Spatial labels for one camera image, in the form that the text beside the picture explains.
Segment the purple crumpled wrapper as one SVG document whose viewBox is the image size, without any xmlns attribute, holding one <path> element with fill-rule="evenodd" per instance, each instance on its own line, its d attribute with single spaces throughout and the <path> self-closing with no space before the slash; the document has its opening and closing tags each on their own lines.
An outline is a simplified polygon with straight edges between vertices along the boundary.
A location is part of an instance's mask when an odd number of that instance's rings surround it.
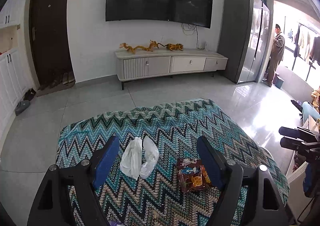
<svg viewBox="0 0 320 226">
<path fill-rule="evenodd" d="M 125 226 L 124 224 L 116 221 L 110 221 L 109 224 L 110 226 Z"/>
</svg>

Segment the teal plastic bucket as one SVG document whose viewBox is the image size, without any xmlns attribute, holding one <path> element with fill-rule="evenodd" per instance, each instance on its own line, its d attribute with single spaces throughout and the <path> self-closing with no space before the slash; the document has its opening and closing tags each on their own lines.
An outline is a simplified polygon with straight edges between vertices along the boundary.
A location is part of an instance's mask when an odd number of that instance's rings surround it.
<svg viewBox="0 0 320 226">
<path fill-rule="evenodd" d="M 284 80 L 279 76 L 278 73 L 275 73 L 274 78 L 272 80 L 272 84 L 276 86 L 276 88 L 281 89 Z"/>
</svg>

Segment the crumpled white tissue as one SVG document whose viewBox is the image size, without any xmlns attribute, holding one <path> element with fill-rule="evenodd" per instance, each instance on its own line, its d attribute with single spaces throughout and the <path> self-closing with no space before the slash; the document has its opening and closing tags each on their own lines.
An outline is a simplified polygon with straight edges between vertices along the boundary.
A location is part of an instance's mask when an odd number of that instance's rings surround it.
<svg viewBox="0 0 320 226">
<path fill-rule="evenodd" d="M 142 167 L 142 140 L 136 137 L 127 145 L 120 162 L 120 170 L 127 177 L 137 180 Z"/>
</svg>

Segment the hanging clothes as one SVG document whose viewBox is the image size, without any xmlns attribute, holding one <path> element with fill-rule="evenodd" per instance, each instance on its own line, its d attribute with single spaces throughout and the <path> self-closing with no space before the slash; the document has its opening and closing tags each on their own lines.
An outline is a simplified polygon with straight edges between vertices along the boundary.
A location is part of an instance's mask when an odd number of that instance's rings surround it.
<svg viewBox="0 0 320 226">
<path fill-rule="evenodd" d="M 295 49 L 293 51 L 294 57 L 300 57 L 304 61 L 317 61 L 319 55 L 319 35 L 299 23 L 295 36 L 293 37 Z"/>
</svg>

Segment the person in olive jacket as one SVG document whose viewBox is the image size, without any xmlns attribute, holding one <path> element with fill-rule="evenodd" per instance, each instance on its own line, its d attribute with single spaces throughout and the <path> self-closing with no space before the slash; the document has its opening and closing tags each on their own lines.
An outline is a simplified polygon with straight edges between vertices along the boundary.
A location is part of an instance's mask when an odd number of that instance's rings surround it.
<svg viewBox="0 0 320 226">
<path fill-rule="evenodd" d="M 271 49 L 270 59 L 268 62 L 268 67 L 266 70 L 266 77 L 263 82 L 268 86 L 272 87 L 272 82 L 274 79 L 275 72 L 278 65 L 283 59 L 284 49 L 285 49 L 285 37 L 283 37 L 280 25 L 276 24 L 275 34 L 273 40 L 273 45 Z"/>
</svg>

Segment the zigzag patterned teal rug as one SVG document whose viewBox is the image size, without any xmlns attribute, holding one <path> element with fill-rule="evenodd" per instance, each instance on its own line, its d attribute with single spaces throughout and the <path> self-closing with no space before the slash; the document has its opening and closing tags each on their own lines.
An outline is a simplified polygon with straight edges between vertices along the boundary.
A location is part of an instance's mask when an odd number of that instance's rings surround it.
<svg viewBox="0 0 320 226">
<path fill-rule="evenodd" d="M 225 158 L 242 166 L 267 166 L 286 203 L 290 187 L 273 158 L 259 147 L 217 104 L 209 99 L 106 112 L 67 125 L 60 132 L 56 164 L 75 166 L 102 148 L 111 136 L 120 141 L 119 153 L 136 137 L 149 137 L 159 160 L 146 179 L 132 179 L 119 168 L 117 155 L 106 182 L 97 189 L 109 221 L 125 225 L 205 225 L 219 198 L 210 188 L 183 193 L 177 177 L 178 158 L 196 158 L 196 141 L 208 139 Z"/>
</svg>

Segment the clear white plastic bag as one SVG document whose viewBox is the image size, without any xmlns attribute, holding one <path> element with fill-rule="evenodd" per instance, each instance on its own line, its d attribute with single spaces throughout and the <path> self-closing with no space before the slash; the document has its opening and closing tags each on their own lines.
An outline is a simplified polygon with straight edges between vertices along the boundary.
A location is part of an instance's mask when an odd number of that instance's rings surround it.
<svg viewBox="0 0 320 226">
<path fill-rule="evenodd" d="M 144 158 L 145 162 L 143 163 L 140 170 L 140 177 L 147 179 L 154 170 L 158 159 L 159 159 L 159 150 L 153 140 L 146 136 L 143 140 L 144 147 Z"/>
</svg>

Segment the grey double-door refrigerator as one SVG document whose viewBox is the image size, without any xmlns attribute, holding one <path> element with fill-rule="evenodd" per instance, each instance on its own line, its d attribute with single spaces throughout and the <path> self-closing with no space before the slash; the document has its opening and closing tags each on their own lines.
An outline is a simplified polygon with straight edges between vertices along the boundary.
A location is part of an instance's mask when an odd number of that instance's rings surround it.
<svg viewBox="0 0 320 226">
<path fill-rule="evenodd" d="M 235 84 L 258 80 L 269 25 L 262 0 L 224 0 L 217 52 L 228 59 L 226 78 Z"/>
</svg>

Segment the brown door mat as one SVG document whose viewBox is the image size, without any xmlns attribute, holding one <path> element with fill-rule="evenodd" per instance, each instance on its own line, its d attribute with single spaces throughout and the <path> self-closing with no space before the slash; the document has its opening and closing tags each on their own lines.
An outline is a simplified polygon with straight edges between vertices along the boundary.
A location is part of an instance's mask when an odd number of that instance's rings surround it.
<svg viewBox="0 0 320 226">
<path fill-rule="evenodd" d="M 63 90 L 66 90 L 66 89 L 69 89 L 69 88 L 72 88 L 73 86 L 75 85 L 75 82 L 71 82 L 71 83 L 68 83 L 68 84 L 58 84 L 57 86 L 53 87 L 53 88 L 45 88 L 44 90 L 38 90 L 36 92 L 36 96 L 37 97 L 41 97 L 43 95 L 48 95 L 48 94 L 51 94 L 51 93 L 55 93 L 55 92 L 59 92 L 59 91 L 63 91 Z"/>
</svg>

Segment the beige shoes pair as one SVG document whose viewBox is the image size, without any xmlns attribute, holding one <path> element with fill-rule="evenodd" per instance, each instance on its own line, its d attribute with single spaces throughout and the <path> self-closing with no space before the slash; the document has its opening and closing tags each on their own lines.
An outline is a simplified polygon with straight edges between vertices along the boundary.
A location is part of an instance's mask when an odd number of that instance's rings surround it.
<svg viewBox="0 0 320 226">
<path fill-rule="evenodd" d="M 73 71 L 70 71 L 68 73 L 64 73 L 62 76 L 62 84 L 66 85 L 68 83 L 72 83 L 75 81 L 74 73 Z"/>
</svg>

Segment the white shoe cabinet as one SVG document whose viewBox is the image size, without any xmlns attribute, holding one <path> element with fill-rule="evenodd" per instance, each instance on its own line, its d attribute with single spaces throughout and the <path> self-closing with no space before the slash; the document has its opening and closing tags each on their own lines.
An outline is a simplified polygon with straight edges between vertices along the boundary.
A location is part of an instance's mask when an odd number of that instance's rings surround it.
<svg viewBox="0 0 320 226">
<path fill-rule="evenodd" d="M 18 8 L 18 0 L 7 0 L 1 10 L 1 135 L 28 89 L 17 37 Z"/>
</svg>

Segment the golden lion ornament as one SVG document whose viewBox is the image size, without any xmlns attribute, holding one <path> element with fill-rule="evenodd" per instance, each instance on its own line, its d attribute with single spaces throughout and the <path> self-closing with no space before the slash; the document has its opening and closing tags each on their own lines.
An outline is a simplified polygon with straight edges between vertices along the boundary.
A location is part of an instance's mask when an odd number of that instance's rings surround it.
<svg viewBox="0 0 320 226">
<path fill-rule="evenodd" d="M 176 50 L 183 51 L 183 45 L 180 43 L 177 43 L 177 44 L 168 43 L 165 45 L 165 48 L 172 52 Z"/>
</svg>

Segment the white TV cabinet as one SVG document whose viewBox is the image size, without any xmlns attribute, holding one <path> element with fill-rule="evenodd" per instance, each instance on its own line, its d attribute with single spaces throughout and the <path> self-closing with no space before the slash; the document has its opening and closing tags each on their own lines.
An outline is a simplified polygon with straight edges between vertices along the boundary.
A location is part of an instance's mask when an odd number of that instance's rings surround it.
<svg viewBox="0 0 320 226">
<path fill-rule="evenodd" d="M 152 52 L 137 51 L 135 54 L 118 50 L 116 71 L 121 89 L 133 80 L 174 76 L 178 74 L 223 71 L 228 58 L 212 51 L 184 49 L 183 51 L 155 49 Z"/>
</svg>

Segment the golden dragon ornament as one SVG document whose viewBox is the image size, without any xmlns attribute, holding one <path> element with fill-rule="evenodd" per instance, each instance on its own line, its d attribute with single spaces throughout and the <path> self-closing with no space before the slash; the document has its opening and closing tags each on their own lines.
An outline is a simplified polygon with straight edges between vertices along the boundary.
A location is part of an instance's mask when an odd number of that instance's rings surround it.
<svg viewBox="0 0 320 226">
<path fill-rule="evenodd" d="M 152 52 L 154 48 L 159 48 L 160 43 L 157 43 L 156 41 L 151 40 L 148 47 L 144 47 L 141 45 L 138 45 L 136 47 L 132 47 L 128 45 L 127 43 L 121 43 L 119 45 L 119 48 L 125 48 L 128 52 L 131 52 L 132 54 L 135 54 L 138 49 L 141 49 L 143 51 Z"/>
</svg>

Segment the dark brown entrance door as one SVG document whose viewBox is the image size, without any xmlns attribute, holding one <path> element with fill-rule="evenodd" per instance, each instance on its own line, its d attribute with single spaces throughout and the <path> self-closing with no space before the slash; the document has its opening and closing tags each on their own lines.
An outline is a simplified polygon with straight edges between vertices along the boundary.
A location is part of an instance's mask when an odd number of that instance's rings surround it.
<svg viewBox="0 0 320 226">
<path fill-rule="evenodd" d="M 55 87 L 73 70 L 67 35 L 67 0 L 30 0 L 29 36 L 39 89 Z"/>
</svg>

